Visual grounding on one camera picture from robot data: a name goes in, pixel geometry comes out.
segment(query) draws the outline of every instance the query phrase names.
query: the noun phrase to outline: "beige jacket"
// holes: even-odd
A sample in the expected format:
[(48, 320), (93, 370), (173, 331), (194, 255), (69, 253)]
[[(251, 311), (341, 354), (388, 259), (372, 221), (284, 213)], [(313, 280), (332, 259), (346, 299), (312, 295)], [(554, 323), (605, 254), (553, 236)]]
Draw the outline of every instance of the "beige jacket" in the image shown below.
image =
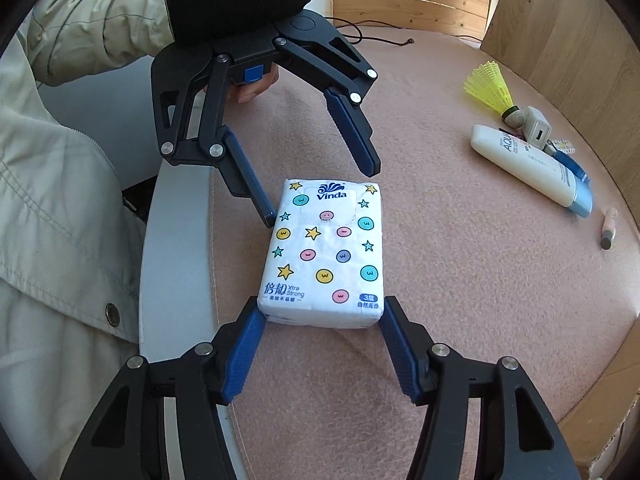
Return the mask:
[(171, 41), (164, 0), (40, 0), (0, 59), (0, 422), (38, 480), (59, 477), (136, 351), (144, 226), (100, 147), (54, 120), (36, 82)]

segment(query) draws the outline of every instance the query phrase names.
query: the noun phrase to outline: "finger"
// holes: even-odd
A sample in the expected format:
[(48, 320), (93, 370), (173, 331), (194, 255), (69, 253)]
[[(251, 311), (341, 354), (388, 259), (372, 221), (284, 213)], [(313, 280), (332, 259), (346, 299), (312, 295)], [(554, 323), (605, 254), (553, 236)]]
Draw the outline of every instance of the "finger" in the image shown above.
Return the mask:
[(238, 92), (240, 91), (240, 87), (236, 85), (230, 85), (226, 91), (226, 100), (229, 101), (238, 101)]
[(278, 66), (274, 63), (271, 67), (271, 71), (268, 74), (262, 76), (262, 79), (260, 79), (260, 81), (256, 81), (255, 83), (240, 87), (240, 89), (238, 90), (238, 103), (242, 104), (248, 102), (257, 95), (260, 95), (272, 84), (274, 84), (278, 80), (279, 76), (280, 75), (278, 73)]

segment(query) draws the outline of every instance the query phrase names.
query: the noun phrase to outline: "blue button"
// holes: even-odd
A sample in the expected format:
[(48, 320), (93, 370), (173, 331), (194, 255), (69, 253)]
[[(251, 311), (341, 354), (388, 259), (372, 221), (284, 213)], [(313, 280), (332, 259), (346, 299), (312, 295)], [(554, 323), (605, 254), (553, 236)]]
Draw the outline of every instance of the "blue button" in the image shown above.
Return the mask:
[(264, 65), (252, 66), (244, 70), (244, 82), (254, 83), (262, 79), (262, 73), (264, 72)]

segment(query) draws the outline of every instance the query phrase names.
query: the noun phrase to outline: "tissue pack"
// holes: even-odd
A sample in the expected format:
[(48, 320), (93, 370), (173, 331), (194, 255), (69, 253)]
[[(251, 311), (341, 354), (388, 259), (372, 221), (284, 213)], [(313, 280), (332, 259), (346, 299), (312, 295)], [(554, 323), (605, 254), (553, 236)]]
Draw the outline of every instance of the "tissue pack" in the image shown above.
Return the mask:
[(267, 320), (364, 328), (383, 298), (378, 184), (287, 180), (258, 294)]

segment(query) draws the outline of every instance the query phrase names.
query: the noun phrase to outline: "black gripper arm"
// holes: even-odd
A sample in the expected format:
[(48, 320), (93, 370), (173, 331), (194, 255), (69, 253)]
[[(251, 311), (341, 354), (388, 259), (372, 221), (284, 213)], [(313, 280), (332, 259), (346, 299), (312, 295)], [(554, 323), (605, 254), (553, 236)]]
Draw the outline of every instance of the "black gripper arm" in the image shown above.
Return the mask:
[(358, 169), (368, 177), (378, 174), (380, 158), (370, 141), (372, 129), (360, 109), (378, 78), (376, 71), (333, 25), (311, 10), (275, 27), (280, 37), (274, 45), (284, 54), (278, 63), (324, 94)]
[(170, 480), (166, 397), (175, 397), (184, 477), (236, 480), (217, 405), (242, 392), (265, 322), (252, 297), (210, 343), (151, 364), (130, 357), (81, 431), (61, 480)]
[[(209, 44), (166, 47), (151, 67), (158, 146), (171, 165), (194, 164), (218, 168), (233, 196), (250, 198), (271, 228), (275, 211), (249, 164), (238, 139), (222, 126), (226, 91), (230, 84), (230, 56), (214, 56)], [(207, 86), (198, 135), (187, 139), (193, 101)], [(174, 107), (173, 117), (170, 107)]]
[(403, 393), (428, 404), (407, 480), (458, 480), (468, 400), (481, 399), (474, 480), (579, 480), (571, 453), (522, 366), (462, 357), (385, 298), (380, 319)]

